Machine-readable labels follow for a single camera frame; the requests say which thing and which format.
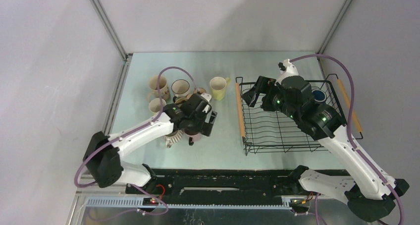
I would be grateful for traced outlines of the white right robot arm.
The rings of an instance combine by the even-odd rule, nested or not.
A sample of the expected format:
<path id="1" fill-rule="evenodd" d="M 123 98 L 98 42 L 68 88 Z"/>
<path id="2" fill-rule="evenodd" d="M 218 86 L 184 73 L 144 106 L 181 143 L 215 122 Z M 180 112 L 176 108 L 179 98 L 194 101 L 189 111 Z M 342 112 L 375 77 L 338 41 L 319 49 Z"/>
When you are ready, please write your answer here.
<path id="1" fill-rule="evenodd" d="M 241 99 L 251 108 L 261 100 L 259 107 L 263 111 L 289 117 L 304 134 L 334 155 L 351 176 L 346 180 L 298 166 L 288 180 L 292 193 L 306 190 L 326 195 L 346 204 L 366 222 L 380 222 L 394 208 L 402 206 L 401 196 L 409 184 L 393 178 L 373 161 L 349 132 L 344 117 L 315 97 L 309 81 L 300 76 L 284 79 L 260 76 Z"/>

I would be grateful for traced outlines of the light green mug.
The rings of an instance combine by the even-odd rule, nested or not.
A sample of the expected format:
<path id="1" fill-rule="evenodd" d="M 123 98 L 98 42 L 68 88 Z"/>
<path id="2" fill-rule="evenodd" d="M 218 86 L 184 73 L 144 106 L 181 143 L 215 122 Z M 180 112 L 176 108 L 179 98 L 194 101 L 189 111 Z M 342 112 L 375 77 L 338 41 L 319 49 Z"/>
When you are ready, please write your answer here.
<path id="1" fill-rule="evenodd" d="M 152 114 L 158 113 L 162 108 L 166 106 L 166 101 L 164 99 L 155 98 L 149 102 L 148 108 Z"/>

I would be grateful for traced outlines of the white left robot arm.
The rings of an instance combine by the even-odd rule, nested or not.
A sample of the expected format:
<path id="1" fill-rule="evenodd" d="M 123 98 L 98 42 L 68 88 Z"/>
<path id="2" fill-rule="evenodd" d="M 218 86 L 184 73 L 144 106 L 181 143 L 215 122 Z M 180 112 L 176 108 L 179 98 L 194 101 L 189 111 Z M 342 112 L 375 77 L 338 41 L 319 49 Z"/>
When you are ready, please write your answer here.
<path id="1" fill-rule="evenodd" d="M 217 116 L 212 110 L 211 99 L 210 94 L 195 93 L 180 106 L 165 105 L 162 112 L 126 131 L 110 135 L 102 131 L 95 133 L 83 157 L 83 166 L 100 188 L 114 184 L 134 184 L 144 193 L 152 193 L 157 186 L 155 173 L 146 164 L 125 162 L 124 157 L 178 130 L 210 136 Z"/>

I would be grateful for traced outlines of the yellow green faceted mug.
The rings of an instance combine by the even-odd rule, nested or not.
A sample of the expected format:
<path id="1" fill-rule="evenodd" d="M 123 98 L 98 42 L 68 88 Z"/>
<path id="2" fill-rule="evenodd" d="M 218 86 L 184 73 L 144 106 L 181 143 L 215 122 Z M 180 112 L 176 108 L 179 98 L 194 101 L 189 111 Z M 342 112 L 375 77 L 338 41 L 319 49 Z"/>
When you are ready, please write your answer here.
<path id="1" fill-rule="evenodd" d="M 224 99 L 227 87 L 231 82 L 231 78 L 214 77 L 210 80 L 211 95 L 214 100 L 221 101 Z"/>

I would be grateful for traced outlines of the floral patterned cream mug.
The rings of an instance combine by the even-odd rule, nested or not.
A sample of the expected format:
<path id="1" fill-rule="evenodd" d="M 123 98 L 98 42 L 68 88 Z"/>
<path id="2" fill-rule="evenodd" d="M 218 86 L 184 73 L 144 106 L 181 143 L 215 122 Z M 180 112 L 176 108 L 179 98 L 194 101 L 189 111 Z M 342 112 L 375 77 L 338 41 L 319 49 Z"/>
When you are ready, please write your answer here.
<path id="1" fill-rule="evenodd" d="M 152 99 L 158 98 L 158 90 L 160 90 L 160 95 L 162 99 L 168 101 L 170 99 L 170 89 L 168 86 L 168 81 L 165 76 L 158 75 L 153 76 L 149 80 L 149 89 L 151 92 L 147 95 L 147 101 L 150 102 Z"/>

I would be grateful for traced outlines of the white mug black handle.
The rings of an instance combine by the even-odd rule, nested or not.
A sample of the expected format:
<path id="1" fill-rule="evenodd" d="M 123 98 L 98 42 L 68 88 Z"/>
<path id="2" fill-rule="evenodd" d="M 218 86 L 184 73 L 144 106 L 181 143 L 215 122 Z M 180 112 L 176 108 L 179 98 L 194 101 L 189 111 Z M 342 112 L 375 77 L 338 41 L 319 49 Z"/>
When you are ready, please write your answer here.
<path id="1" fill-rule="evenodd" d="M 178 79 L 171 85 L 174 97 L 186 97 L 190 93 L 190 84 L 185 79 Z"/>

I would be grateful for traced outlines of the small red orange cup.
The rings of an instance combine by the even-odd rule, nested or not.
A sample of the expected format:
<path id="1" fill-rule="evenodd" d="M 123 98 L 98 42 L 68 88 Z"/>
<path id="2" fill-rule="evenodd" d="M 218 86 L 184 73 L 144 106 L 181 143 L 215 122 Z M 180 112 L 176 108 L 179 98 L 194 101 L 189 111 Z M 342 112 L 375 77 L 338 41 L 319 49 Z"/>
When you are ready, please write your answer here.
<path id="1" fill-rule="evenodd" d="M 198 94 L 204 94 L 204 93 L 206 93 L 207 91 L 204 89 L 204 88 L 197 88 L 197 89 L 195 89 L 194 90 L 194 93 L 198 93 Z"/>

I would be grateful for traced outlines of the striped grey white mug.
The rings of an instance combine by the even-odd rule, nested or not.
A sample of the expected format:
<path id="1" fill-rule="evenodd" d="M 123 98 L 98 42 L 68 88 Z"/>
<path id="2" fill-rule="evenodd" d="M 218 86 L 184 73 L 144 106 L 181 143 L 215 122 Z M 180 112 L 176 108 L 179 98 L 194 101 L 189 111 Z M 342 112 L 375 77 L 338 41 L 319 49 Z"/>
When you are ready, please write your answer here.
<path id="1" fill-rule="evenodd" d="M 164 135 L 163 138 L 165 140 L 165 146 L 167 148 L 171 148 L 173 144 L 178 143 L 182 139 L 183 135 L 184 131 L 182 130 L 177 130 L 173 133 Z"/>

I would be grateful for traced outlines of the beige round speckled mug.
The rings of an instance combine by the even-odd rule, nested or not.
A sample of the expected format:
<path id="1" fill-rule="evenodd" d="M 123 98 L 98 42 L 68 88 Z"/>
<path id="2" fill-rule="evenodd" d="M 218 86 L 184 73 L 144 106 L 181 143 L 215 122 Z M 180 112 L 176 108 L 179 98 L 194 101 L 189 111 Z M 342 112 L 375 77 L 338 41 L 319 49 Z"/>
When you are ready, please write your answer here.
<path id="1" fill-rule="evenodd" d="M 175 100 L 175 104 L 177 105 L 177 106 L 179 106 L 179 107 L 181 107 L 181 105 L 183 104 L 183 103 L 185 103 L 185 102 L 187 102 L 188 101 L 188 98 L 185 98 L 185 97 L 180 97 L 180 98 L 177 98 L 176 100 Z"/>

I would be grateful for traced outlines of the dark blue mug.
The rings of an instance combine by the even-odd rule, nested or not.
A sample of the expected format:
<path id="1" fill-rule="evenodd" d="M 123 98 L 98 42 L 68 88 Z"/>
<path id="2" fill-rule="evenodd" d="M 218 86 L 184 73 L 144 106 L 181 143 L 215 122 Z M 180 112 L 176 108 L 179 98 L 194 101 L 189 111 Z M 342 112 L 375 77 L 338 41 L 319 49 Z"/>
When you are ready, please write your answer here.
<path id="1" fill-rule="evenodd" d="M 314 96 L 314 100 L 320 104 L 324 104 L 327 100 L 327 95 L 321 89 L 313 89 L 312 94 Z"/>

